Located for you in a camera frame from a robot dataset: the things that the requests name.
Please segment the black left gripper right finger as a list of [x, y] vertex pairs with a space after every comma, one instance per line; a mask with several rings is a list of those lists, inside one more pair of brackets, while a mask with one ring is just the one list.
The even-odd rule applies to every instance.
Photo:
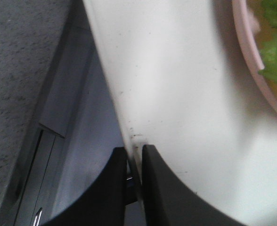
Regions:
[[148, 226], [239, 226], [172, 172], [154, 145], [142, 148], [142, 194]]

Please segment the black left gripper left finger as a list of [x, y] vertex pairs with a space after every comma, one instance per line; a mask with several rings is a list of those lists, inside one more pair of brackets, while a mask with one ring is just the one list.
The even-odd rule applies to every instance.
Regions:
[[45, 226], [123, 226], [127, 152], [116, 147], [91, 186]]

